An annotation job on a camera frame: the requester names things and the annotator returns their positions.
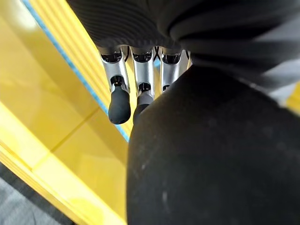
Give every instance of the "dark gray surface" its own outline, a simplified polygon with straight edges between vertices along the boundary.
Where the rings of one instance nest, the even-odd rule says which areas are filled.
[[[0,225],[72,225],[73,222],[0,163]]]

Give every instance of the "yellow wall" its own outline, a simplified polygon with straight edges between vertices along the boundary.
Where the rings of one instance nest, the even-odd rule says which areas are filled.
[[[0,161],[78,224],[124,224],[127,142],[19,0],[0,31]]]

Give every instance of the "black fingertip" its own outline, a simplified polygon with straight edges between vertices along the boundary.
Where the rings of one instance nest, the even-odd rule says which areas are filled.
[[[115,87],[108,109],[108,118],[113,124],[122,124],[129,120],[131,114],[129,94],[120,86]]]

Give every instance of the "gray floor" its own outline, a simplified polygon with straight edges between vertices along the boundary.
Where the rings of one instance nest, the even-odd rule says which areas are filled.
[[[0,163],[0,225],[73,225]]]

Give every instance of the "blue edge trim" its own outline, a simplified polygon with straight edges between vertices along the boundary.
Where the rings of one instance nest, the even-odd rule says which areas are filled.
[[[37,21],[41,29],[44,31],[44,33],[47,35],[47,37],[50,39],[50,41],[53,43],[55,48],[58,50],[58,52],[62,55],[64,60],[67,62],[67,64],[71,67],[71,69],[74,71],[74,73],[77,75],[79,80],[84,84],[85,88],[90,92],[90,94],[93,96],[93,98],[96,100],[96,102],[99,104],[101,109],[108,115],[108,109],[103,104],[99,96],[94,92],[94,90],[91,88],[91,86],[86,82],[80,71],[76,68],[74,63],[71,61],[71,59],[68,57],[68,55],[65,53],[65,51],[62,49],[62,47],[59,45],[59,43],[55,40],[52,33],[48,30],[46,25],[44,24],[43,20],[39,17],[37,12],[34,10],[32,5],[30,4],[29,0],[23,0],[24,5],[29,10],[31,15],[34,17],[34,19]],[[124,139],[129,142],[129,137],[123,130],[123,128],[120,125],[115,125],[118,131],[121,133],[121,135],[124,137]]]

